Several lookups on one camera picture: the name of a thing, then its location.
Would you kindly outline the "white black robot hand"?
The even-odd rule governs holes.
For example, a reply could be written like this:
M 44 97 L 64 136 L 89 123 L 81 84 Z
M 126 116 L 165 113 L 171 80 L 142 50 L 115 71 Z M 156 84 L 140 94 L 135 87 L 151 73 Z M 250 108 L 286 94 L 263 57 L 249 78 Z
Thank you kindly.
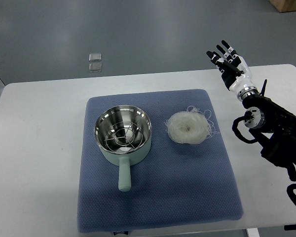
M 258 89 L 252 83 L 252 73 L 244 58 L 224 40 L 221 45 L 217 45 L 217 50 L 219 53 L 207 51 L 206 54 L 220 71 L 226 88 L 233 92 L 239 101 L 257 94 Z

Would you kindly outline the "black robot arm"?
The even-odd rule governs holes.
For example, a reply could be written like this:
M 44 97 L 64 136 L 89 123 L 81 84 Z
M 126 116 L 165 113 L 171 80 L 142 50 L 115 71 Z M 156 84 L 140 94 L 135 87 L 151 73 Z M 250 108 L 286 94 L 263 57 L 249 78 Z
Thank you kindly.
M 246 112 L 234 120 L 232 131 L 247 144 L 259 143 L 263 158 L 287 170 L 293 182 L 287 187 L 287 194 L 296 206 L 296 116 L 254 86 L 245 86 L 237 97 Z

